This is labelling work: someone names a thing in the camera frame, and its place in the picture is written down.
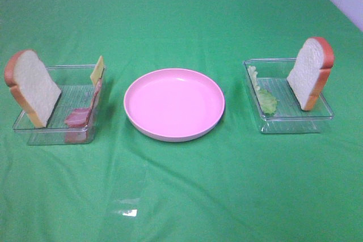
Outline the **right clear plastic tray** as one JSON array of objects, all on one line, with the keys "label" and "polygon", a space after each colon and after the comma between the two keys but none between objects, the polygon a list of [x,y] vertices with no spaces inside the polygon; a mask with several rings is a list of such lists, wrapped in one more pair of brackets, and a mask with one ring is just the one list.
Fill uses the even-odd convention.
[{"label": "right clear plastic tray", "polygon": [[[320,133],[328,128],[334,112],[322,94],[313,110],[303,111],[286,77],[295,58],[256,58],[243,61],[244,82],[257,127],[264,134]],[[262,111],[254,85],[277,99],[273,114]]]}]

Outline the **pink round plate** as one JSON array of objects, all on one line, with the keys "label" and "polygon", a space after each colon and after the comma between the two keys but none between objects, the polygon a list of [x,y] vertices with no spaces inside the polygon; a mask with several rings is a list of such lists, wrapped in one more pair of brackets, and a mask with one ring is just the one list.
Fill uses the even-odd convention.
[{"label": "pink round plate", "polygon": [[124,94],[129,121],[144,135],[186,142],[210,132],[225,110],[219,85],[189,69],[169,68],[136,79]]}]

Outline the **bacon strip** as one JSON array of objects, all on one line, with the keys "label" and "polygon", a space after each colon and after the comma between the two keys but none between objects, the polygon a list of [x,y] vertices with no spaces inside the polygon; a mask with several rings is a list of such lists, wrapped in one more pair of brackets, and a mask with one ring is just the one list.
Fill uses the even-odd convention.
[{"label": "bacon strip", "polygon": [[64,123],[70,128],[82,128],[87,125],[90,112],[90,108],[77,108],[66,117]]},{"label": "bacon strip", "polygon": [[99,95],[102,89],[102,84],[103,84],[103,80],[101,78],[98,79],[96,86],[95,86],[95,91],[91,100],[91,104],[90,104],[90,109],[91,111],[97,106],[98,104],[98,100],[99,100]]}]

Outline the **left clear plastic tray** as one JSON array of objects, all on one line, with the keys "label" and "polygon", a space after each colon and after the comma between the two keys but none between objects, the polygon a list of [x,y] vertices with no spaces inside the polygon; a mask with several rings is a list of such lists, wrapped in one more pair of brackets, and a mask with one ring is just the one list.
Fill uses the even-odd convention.
[{"label": "left clear plastic tray", "polygon": [[[94,96],[95,87],[90,78],[93,65],[48,66],[47,71],[61,89],[47,126],[36,128],[21,111],[13,124],[13,131],[22,136],[28,145],[64,145],[89,143],[97,127],[99,98],[102,90]],[[72,128],[65,124],[66,118],[76,109],[90,108],[88,121],[82,127]]]}]

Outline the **green lettuce leaf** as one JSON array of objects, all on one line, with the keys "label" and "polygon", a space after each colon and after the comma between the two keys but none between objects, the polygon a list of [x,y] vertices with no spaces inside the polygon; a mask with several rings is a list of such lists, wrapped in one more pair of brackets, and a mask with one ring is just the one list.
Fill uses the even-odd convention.
[{"label": "green lettuce leaf", "polygon": [[265,114],[274,114],[277,110],[277,99],[269,91],[259,86],[257,78],[258,72],[255,66],[249,66],[247,71],[262,112]]}]

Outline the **yellow cheese slice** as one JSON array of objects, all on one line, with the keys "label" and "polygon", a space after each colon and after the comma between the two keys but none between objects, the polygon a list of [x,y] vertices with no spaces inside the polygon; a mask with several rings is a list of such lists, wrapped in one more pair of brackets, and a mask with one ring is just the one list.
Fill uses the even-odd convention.
[{"label": "yellow cheese slice", "polygon": [[90,79],[94,87],[96,87],[98,80],[102,77],[104,70],[104,58],[100,56],[91,75]]}]

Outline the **clear plastic tray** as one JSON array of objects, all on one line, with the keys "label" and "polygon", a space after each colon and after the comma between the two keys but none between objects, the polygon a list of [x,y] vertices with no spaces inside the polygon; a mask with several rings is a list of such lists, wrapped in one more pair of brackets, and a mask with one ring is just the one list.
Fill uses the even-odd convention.
[{"label": "clear plastic tray", "polygon": [[[303,111],[286,77],[295,58],[256,58],[243,61],[244,82],[257,127],[264,134],[320,133],[328,128],[334,112],[322,94],[313,110]],[[277,99],[273,114],[262,111],[254,85]]]},{"label": "clear plastic tray", "polygon": [[[13,124],[13,131],[22,136],[28,145],[64,145],[89,143],[97,127],[99,98],[102,90],[94,96],[95,87],[90,78],[93,65],[48,66],[47,71],[61,89],[47,126],[36,128],[21,111]],[[66,118],[76,109],[90,108],[88,121],[82,127],[72,128],[65,124]]]}]

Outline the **clear tape strip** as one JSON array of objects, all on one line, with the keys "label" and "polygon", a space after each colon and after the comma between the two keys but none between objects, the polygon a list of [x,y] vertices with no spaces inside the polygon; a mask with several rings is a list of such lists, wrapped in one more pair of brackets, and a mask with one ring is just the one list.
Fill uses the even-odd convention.
[{"label": "clear tape strip", "polygon": [[136,218],[146,178],[146,162],[130,162],[120,165],[113,178],[107,213],[118,218]]}]

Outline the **bread slice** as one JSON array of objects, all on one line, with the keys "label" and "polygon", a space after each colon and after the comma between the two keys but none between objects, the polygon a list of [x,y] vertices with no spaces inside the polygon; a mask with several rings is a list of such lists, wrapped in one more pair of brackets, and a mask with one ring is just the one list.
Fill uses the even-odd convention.
[{"label": "bread slice", "polygon": [[47,126],[61,90],[33,50],[21,50],[8,61],[5,83],[36,128]]},{"label": "bread slice", "polygon": [[287,76],[303,111],[313,109],[334,65],[334,51],[323,37],[308,38]]}]

